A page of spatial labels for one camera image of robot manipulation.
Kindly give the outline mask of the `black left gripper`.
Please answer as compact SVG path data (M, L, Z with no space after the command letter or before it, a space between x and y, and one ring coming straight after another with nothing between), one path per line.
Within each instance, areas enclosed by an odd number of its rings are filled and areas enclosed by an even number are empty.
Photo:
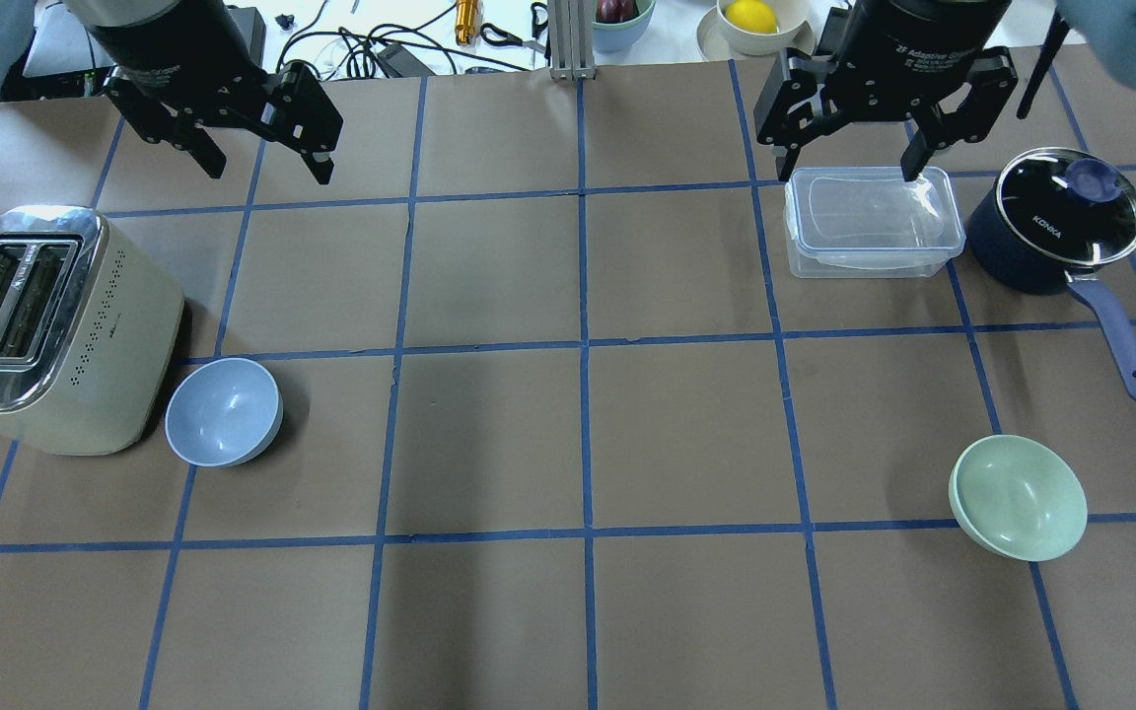
M105 94L141 140L175 148L217 179L227 158L197 120L239 127L292 149L318 184L329 184L343 117L310 62L289 60L267 76L222 1L106 8L127 17L89 12L85 26L118 68Z

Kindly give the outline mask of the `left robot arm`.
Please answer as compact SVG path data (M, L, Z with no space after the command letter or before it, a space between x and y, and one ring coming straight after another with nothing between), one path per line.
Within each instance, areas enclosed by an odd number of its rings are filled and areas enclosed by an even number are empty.
M112 59L105 93L148 143L170 144L220 178L226 156L211 127L244 130L301 156L320 184L343 118L307 60L266 70L249 55L222 1L70 1L89 37ZM0 1L0 87L35 35L32 1Z

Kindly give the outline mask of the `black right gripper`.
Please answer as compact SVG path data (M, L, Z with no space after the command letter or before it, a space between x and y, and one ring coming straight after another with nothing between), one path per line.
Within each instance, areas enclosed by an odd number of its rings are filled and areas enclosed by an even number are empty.
M903 179L918 179L934 153L978 143L1019 77L1005 45L988 40L1006 1L853 1L833 8L819 48L783 49L753 108L754 140L771 148L777 179L790 181L804 147L851 122L901 122L912 135ZM942 100L966 89L955 111Z

